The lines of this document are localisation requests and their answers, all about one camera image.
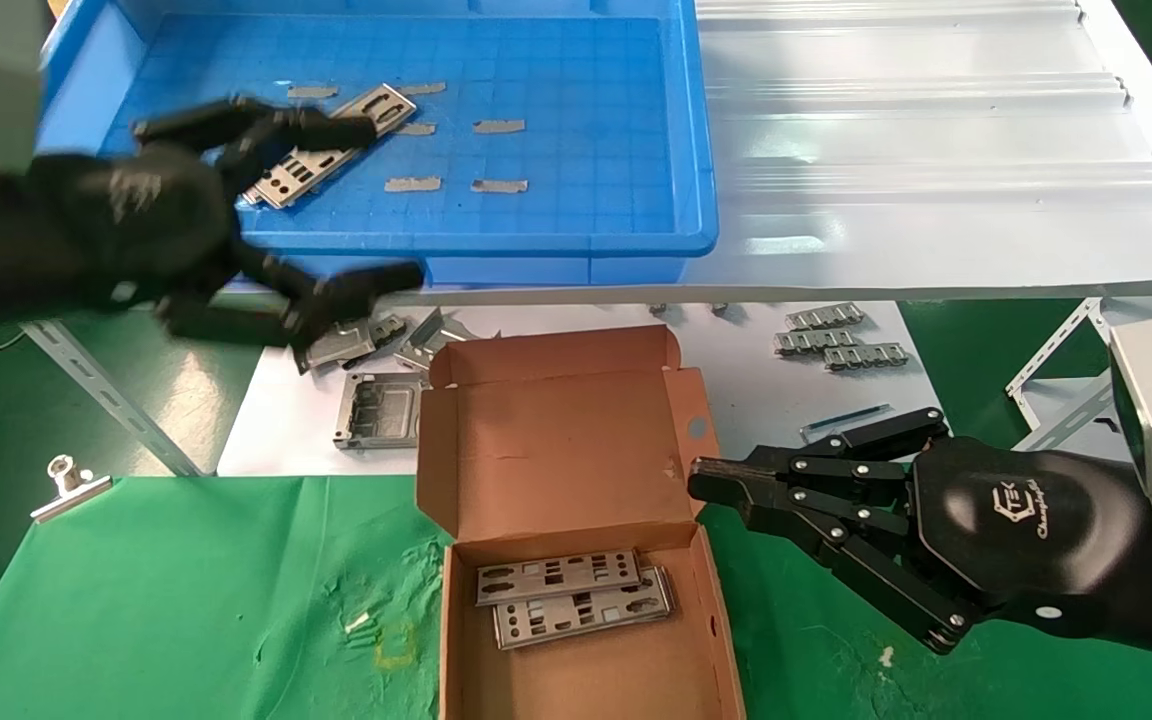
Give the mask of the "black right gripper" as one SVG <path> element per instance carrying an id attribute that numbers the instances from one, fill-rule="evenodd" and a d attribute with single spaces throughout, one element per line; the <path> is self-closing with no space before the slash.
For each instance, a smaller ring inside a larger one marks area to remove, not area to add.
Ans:
<path id="1" fill-rule="evenodd" d="M 1129 639 L 1121 575 L 1152 514 L 1134 469 L 947 435 L 942 411 L 923 407 L 801 447 L 756 445 L 741 458 L 700 457 L 687 488 L 737 511 L 750 532 L 796 544 L 940 655 L 958 646 L 975 620 L 1064 638 Z M 915 455 L 910 471 L 904 458 Z M 970 609 L 905 564 L 914 535 L 904 515 L 823 492 L 897 487 L 911 473 L 919 541 L 961 583 Z"/>

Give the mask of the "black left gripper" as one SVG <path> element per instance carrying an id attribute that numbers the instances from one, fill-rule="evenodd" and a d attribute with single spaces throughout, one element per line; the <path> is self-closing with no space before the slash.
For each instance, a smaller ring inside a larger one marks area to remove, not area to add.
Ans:
<path id="1" fill-rule="evenodd" d="M 424 264 L 414 260 L 320 276 L 264 250 L 234 255 L 236 196 L 296 149 L 370 149 L 379 132 L 369 118 L 229 96 L 138 120 L 132 137 L 146 150 L 36 158 L 36 190 L 77 252 L 71 265 L 91 306 L 160 300 L 156 319 L 175 338 L 306 348 L 338 323 L 369 318 L 381 297 L 424 283 Z M 214 149 L 214 164 L 202 160 Z M 218 304 L 217 293 L 238 274 L 283 305 Z"/>

